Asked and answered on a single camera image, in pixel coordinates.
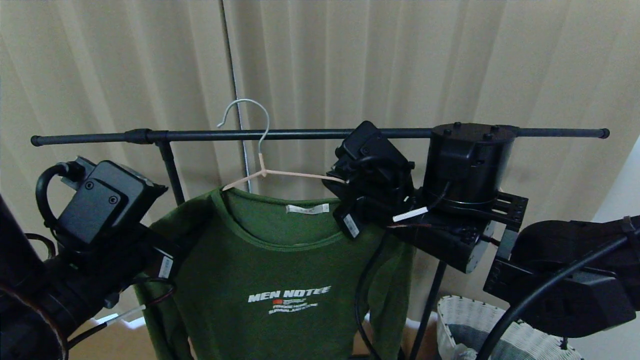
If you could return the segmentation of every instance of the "clothes rack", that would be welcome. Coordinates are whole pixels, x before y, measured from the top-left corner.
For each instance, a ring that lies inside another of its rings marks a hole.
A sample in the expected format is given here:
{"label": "clothes rack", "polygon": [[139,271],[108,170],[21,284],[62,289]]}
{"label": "clothes rack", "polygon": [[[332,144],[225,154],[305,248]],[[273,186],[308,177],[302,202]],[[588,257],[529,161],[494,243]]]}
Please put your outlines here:
{"label": "clothes rack", "polygon": [[[579,137],[579,138],[606,138],[609,136],[607,129],[535,129],[521,128],[513,126],[518,137]],[[393,128],[380,129],[382,135],[387,138],[430,138],[431,128]],[[265,140],[331,140],[344,139],[353,129],[286,129],[270,130]],[[231,130],[231,131],[154,131],[151,129],[133,129],[123,133],[106,134],[82,134],[82,135],[54,135],[31,137],[31,144],[34,146],[59,145],[72,143],[106,143],[106,142],[128,142],[140,145],[155,144],[158,146],[160,155],[169,176],[169,182],[173,190],[173,196],[178,205],[184,202],[182,184],[175,166],[175,158],[171,148],[171,142],[194,142],[194,141],[232,141],[232,140],[258,140],[263,130]],[[418,338],[424,334],[431,307],[435,303],[436,296],[440,290],[440,283],[444,277],[446,264],[439,262],[438,270],[433,279],[433,285],[427,297],[426,307],[420,321],[418,336],[415,339],[413,358],[420,347],[422,341]]]}

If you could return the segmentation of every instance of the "beige curtain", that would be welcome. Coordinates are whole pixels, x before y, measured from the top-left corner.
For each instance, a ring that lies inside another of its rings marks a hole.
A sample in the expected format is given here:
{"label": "beige curtain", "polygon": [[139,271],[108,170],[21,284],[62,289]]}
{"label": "beige curtain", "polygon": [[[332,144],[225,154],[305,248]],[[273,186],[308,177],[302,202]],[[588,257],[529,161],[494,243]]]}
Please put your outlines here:
{"label": "beige curtain", "polygon": [[[363,120],[611,129],[608,140],[516,141],[502,187],[531,199],[527,223],[589,220],[640,133],[640,6],[633,0],[6,2],[0,35],[1,186],[30,231],[44,232],[32,196],[37,176],[76,154],[125,163],[168,184],[153,145],[34,148],[31,135],[214,129],[236,97],[234,85],[238,97],[266,106],[273,129]],[[264,128],[261,112],[241,109],[244,127]],[[428,140],[393,142],[418,164],[419,186]],[[267,141],[264,154],[272,168],[322,174],[339,144]],[[250,172],[254,145],[247,143]],[[173,147],[187,198],[244,173],[239,143]],[[313,180],[269,177],[252,185],[285,199],[330,195]],[[52,189],[60,211],[72,191]],[[146,221],[174,206],[165,195]],[[492,257],[490,249],[471,275],[448,271],[443,291],[497,302],[481,291]],[[413,318],[434,269],[433,258],[418,255]]]}

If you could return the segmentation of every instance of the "white cable label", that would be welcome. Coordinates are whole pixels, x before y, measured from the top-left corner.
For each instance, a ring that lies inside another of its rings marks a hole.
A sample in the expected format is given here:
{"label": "white cable label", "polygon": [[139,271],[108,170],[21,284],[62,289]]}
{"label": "white cable label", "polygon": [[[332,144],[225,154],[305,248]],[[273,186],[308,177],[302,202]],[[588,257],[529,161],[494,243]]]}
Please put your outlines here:
{"label": "white cable label", "polygon": [[307,214],[307,215],[316,215],[321,213],[329,212],[329,204],[320,204],[314,206],[313,208],[301,208],[295,205],[287,205],[286,207],[287,213],[299,213],[299,214]]}
{"label": "white cable label", "polygon": [[393,217],[394,222],[398,222],[398,221],[402,221],[408,218],[412,218],[412,217],[416,217],[418,215],[422,215],[424,213],[427,213],[429,210],[427,209],[426,206],[424,206],[423,208],[419,208],[419,209],[414,209],[411,211],[407,211],[406,213],[402,213],[399,215],[396,215]]}
{"label": "white cable label", "polygon": [[169,274],[171,274],[171,267],[173,266],[173,259],[165,256],[162,259],[162,265],[160,265],[160,271],[158,272],[158,277],[163,277],[165,279],[169,278]]}
{"label": "white cable label", "polygon": [[347,225],[347,229],[349,229],[351,236],[353,236],[354,238],[356,238],[358,234],[360,234],[360,230],[356,226],[356,223],[353,221],[351,214],[347,214],[347,216],[344,217],[344,224]]}

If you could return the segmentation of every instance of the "round neckline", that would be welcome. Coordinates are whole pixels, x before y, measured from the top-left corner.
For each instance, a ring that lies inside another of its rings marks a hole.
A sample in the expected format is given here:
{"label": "round neckline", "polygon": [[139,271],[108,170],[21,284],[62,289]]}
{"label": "round neckline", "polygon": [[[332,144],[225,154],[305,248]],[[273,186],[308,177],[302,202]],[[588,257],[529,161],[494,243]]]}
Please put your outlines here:
{"label": "round neckline", "polygon": [[[304,243],[299,245],[281,245],[276,243],[271,243],[269,241],[265,241],[263,239],[258,238],[257,236],[249,233],[245,230],[240,224],[238,224],[233,216],[229,212],[227,208],[227,204],[223,199],[222,188],[217,188],[211,192],[211,200],[213,201],[214,207],[216,208],[216,213],[222,219],[223,223],[228,227],[236,236],[240,237],[242,240],[266,250],[272,251],[280,251],[280,252],[292,252],[292,251],[304,251],[304,250],[312,250],[317,249],[319,247],[324,247],[339,241],[344,238],[344,235],[340,229],[332,235],[321,238],[319,240],[313,241],[312,243]],[[227,191],[227,193],[231,193],[232,195],[242,197],[246,200],[261,202],[265,204],[274,204],[285,206],[288,204],[297,205],[297,206],[315,206],[322,203],[335,204],[339,202],[339,199],[317,199],[317,200],[283,200],[276,199],[274,197],[267,197],[262,195],[256,195],[248,192],[244,192],[237,188],[232,188]]]}

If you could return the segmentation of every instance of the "green shirt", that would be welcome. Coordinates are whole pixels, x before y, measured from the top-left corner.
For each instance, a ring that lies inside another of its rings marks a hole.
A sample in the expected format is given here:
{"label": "green shirt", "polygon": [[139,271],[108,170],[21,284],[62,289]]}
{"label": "green shirt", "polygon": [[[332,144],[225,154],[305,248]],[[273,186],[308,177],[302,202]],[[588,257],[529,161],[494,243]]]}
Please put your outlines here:
{"label": "green shirt", "polygon": [[[159,359],[347,359],[357,331],[355,288],[383,231],[344,236],[332,217],[338,199],[288,201],[232,189],[191,199],[151,228],[190,248],[176,294],[145,310]],[[315,215],[286,212],[288,204]],[[361,314],[371,312],[384,360],[400,349],[413,248],[390,237],[365,282]],[[166,291],[138,286],[141,303]]]}

